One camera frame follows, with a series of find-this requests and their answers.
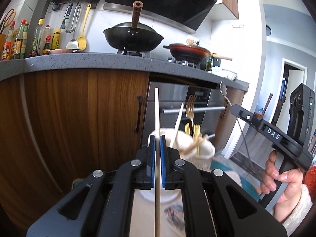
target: countertop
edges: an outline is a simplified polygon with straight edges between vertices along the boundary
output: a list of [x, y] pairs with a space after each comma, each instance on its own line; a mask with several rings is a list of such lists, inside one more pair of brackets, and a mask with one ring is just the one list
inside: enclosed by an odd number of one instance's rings
[[207, 73], [168, 61], [109, 53], [68, 53], [0, 61], [0, 81], [27, 72], [52, 69], [125, 69], [154, 72], [219, 84], [247, 92], [249, 83]]

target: teal mat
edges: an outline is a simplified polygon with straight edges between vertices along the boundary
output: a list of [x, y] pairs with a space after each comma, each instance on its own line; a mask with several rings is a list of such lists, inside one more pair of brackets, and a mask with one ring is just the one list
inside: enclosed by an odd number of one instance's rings
[[[212, 161], [212, 164], [211, 164], [211, 167], [210, 167], [210, 170], [213, 170], [213, 169], [221, 169], [223, 170], [224, 172], [225, 171], [233, 171], [231, 168], [223, 165], [222, 163], [218, 162], [218, 161], [215, 161], [213, 160]], [[259, 200], [259, 194], [257, 193], [256, 189], [252, 186], [251, 183], [249, 183], [245, 178], [240, 177], [240, 180], [241, 180], [241, 186], [242, 188], [251, 196], [253, 197], [256, 201]]]

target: sleeve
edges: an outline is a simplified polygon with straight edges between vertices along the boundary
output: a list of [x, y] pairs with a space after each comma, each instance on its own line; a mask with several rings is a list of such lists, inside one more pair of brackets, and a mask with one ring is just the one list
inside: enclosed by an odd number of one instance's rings
[[283, 226], [285, 227], [288, 236], [290, 236], [296, 228], [301, 224], [310, 208], [312, 207], [312, 200], [309, 196], [307, 186], [305, 184], [301, 185], [301, 199], [297, 206], [293, 210], [292, 214], [284, 221]]

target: wok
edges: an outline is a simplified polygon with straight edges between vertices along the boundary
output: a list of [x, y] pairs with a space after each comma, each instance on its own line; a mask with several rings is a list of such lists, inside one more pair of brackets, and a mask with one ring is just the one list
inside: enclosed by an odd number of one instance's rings
[[188, 61], [190, 63], [199, 64], [212, 56], [218, 59], [232, 61], [232, 58], [211, 53], [209, 50], [199, 47], [197, 45], [173, 43], [168, 46], [163, 45], [163, 48], [169, 49], [171, 55], [178, 61]]
[[136, 1], [133, 4], [132, 22], [124, 22], [103, 32], [110, 46], [119, 50], [147, 52], [155, 49], [163, 37], [151, 27], [139, 23], [143, 3]]

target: silver bolt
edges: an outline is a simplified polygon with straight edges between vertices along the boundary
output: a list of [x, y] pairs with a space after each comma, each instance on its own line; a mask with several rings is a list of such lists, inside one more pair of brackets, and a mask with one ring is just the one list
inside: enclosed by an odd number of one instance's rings
[[185, 161], [182, 159], [179, 159], [179, 160], [176, 160], [175, 163], [177, 166], [183, 166], [185, 164]]
[[224, 174], [224, 172], [222, 170], [220, 170], [220, 169], [214, 169], [213, 173], [216, 176], [222, 176]]
[[102, 175], [103, 175], [102, 170], [95, 170], [95, 171], [93, 172], [93, 176], [94, 176], [95, 178], [101, 177]]
[[131, 165], [132, 166], [139, 166], [141, 164], [141, 161], [140, 160], [132, 160], [131, 161]]

